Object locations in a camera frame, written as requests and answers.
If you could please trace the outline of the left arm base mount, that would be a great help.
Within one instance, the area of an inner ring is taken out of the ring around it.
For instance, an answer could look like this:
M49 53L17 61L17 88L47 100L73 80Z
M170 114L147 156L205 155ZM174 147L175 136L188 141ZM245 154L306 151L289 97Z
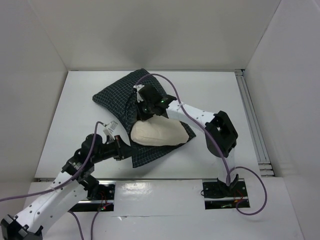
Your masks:
M74 205L71 212L113 212L115 207L115 180L100 180L98 189Z

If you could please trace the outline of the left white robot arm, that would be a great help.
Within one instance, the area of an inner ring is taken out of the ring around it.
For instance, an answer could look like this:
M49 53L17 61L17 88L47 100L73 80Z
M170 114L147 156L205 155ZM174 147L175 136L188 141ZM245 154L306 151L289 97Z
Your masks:
M92 176L95 164L111 158L121 161L133 153L133 148L119 135L106 142L98 134L88 135L46 190L35 193L37 198L25 209L1 220L3 239L41 240L45 232L79 201L101 200L105 203L108 188Z

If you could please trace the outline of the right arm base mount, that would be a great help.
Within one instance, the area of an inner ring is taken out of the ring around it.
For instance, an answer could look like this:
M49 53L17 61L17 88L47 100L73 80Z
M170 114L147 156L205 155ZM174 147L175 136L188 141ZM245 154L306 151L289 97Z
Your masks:
M238 179L229 189L218 179L203 179L200 195L204 198L206 210L250 208L247 186L244 179Z

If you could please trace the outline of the dark plaid pillowcase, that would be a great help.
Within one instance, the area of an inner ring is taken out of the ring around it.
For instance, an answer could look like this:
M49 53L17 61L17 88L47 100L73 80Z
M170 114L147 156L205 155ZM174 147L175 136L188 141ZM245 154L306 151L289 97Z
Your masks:
M105 87L95 95L92 100L99 106L107 109L121 123L128 135L137 122L136 91L133 86L149 72L144 68L135 70L122 77L111 85ZM173 150L183 146L143 146L130 140L135 154L132 158L132 167L138 168L151 163Z

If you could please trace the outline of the cream bear pillow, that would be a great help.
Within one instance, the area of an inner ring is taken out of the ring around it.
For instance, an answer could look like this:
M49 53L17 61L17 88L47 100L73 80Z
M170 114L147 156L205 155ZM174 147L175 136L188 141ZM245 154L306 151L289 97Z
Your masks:
M178 120L155 115L146 121L138 120L131 129L130 139L142 146L178 146L187 143L189 135Z

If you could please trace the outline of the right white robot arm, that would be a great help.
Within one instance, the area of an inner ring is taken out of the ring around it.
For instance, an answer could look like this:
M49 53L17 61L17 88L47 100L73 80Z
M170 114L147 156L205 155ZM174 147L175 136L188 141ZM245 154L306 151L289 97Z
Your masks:
M146 84L134 85L136 93L137 119L147 121L154 116L177 120L192 126L205 135L208 151L222 161L218 190L223 196L230 196L236 189L239 176L232 173L235 167L234 151L239 137L228 114L217 113L192 107L175 96L161 95L155 87Z

